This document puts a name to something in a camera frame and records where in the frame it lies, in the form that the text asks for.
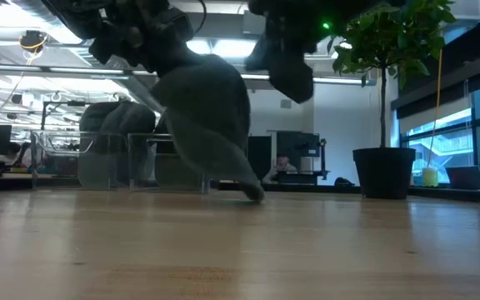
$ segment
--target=wooden table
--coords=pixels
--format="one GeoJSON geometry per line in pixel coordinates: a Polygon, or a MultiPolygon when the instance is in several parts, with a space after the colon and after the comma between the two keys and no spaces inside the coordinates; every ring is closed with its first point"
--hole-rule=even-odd
{"type": "Polygon", "coordinates": [[[0,193],[0,300],[480,299],[480,205],[0,193]]]}

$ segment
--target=transparent bin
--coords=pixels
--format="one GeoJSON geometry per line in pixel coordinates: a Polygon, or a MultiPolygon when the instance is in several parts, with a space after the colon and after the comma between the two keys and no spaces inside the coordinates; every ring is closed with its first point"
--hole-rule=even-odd
{"type": "Polygon", "coordinates": [[[119,134],[32,131],[32,187],[128,188],[128,144],[119,134]]]}
{"type": "Polygon", "coordinates": [[[208,193],[208,176],[181,159],[169,134],[132,133],[128,143],[131,192],[208,193]]]}

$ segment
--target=man sitting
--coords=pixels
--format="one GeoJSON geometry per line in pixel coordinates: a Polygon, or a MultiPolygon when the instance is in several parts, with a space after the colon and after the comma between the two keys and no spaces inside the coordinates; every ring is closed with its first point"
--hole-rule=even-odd
{"type": "Polygon", "coordinates": [[[278,174],[283,173],[297,173],[298,170],[296,167],[290,164],[289,159],[286,155],[278,154],[277,155],[277,166],[273,166],[272,169],[264,178],[262,179],[263,183],[276,183],[278,181],[278,174]]]}

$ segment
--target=person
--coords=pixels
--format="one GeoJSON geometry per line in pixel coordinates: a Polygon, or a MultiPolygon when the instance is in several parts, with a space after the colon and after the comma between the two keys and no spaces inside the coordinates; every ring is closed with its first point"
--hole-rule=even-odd
{"type": "Polygon", "coordinates": [[[18,154],[22,150],[22,146],[16,142],[8,144],[7,154],[0,155],[0,162],[5,162],[5,165],[12,166],[18,159],[18,154]]]}
{"type": "Polygon", "coordinates": [[[277,175],[279,172],[296,173],[298,170],[296,167],[290,164],[286,155],[277,155],[277,165],[270,169],[270,172],[262,179],[263,183],[271,183],[277,181],[277,175]]]}

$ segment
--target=ceiling light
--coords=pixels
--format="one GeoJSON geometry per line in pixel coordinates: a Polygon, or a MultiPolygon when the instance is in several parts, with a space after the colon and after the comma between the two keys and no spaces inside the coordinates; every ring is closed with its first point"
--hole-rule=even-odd
{"type": "Polygon", "coordinates": [[[123,74],[123,70],[101,69],[101,68],[80,68],[80,67],[51,67],[52,72],[59,73],[82,73],[82,74],[123,74]]]}
{"type": "Polygon", "coordinates": [[[255,41],[250,40],[219,40],[212,53],[222,58],[246,58],[255,48],[255,41]]]}
{"type": "Polygon", "coordinates": [[[205,40],[194,40],[187,42],[188,49],[194,51],[197,54],[210,54],[210,46],[205,40]]]}
{"type": "Polygon", "coordinates": [[[79,44],[83,41],[65,26],[47,28],[47,33],[59,43],[79,44]]]}
{"type": "Polygon", "coordinates": [[[65,114],[62,117],[73,122],[79,122],[81,120],[81,117],[79,117],[78,115],[72,115],[72,114],[65,114]]]}
{"type": "Polygon", "coordinates": [[[0,65],[0,71],[40,72],[40,67],[0,65]]]}
{"type": "MultiPolygon", "coordinates": [[[[251,80],[268,80],[270,77],[268,75],[259,75],[259,74],[242,74],[243,79],[251,80]]],[[[351,78],[330,78],[330,77],[315,77],[315,83],[336,83],[336,84],[362,84],[360,79],[351,79],[351,78]]]]}
{"type": "Polygon", "coordinates": [[[31,92],[24,92],[22,94],[22,105],[24,107],[31,107],[34,102],[34,95],[31,92]]]}
{"type": "Polygon", "coordinates": [[[18,5],[0,5],[0,27],[40,28],[44,21],[23,11],[18,5]]]}

